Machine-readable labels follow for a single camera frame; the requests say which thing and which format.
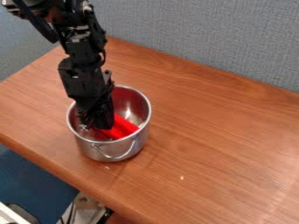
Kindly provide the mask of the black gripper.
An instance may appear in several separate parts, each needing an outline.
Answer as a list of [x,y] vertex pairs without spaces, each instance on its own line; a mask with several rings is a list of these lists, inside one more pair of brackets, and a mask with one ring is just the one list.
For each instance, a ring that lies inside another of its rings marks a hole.
[[115,124],[111,73],[99,64],[75,66],[71,59],[59,64],[60,80],[68,97],[76,102],[75,115],[85,129],[111,130]]

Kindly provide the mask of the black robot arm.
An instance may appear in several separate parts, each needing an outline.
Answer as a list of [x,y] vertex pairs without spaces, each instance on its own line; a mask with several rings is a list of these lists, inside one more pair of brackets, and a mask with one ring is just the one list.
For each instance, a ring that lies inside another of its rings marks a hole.
[[115,124],[115,84],[111,72],[101,69],[108,40],[89,0],[0,0],[0,4],[64,49],[59,74],[65,93],[76,102],[80,127],[109,130]]

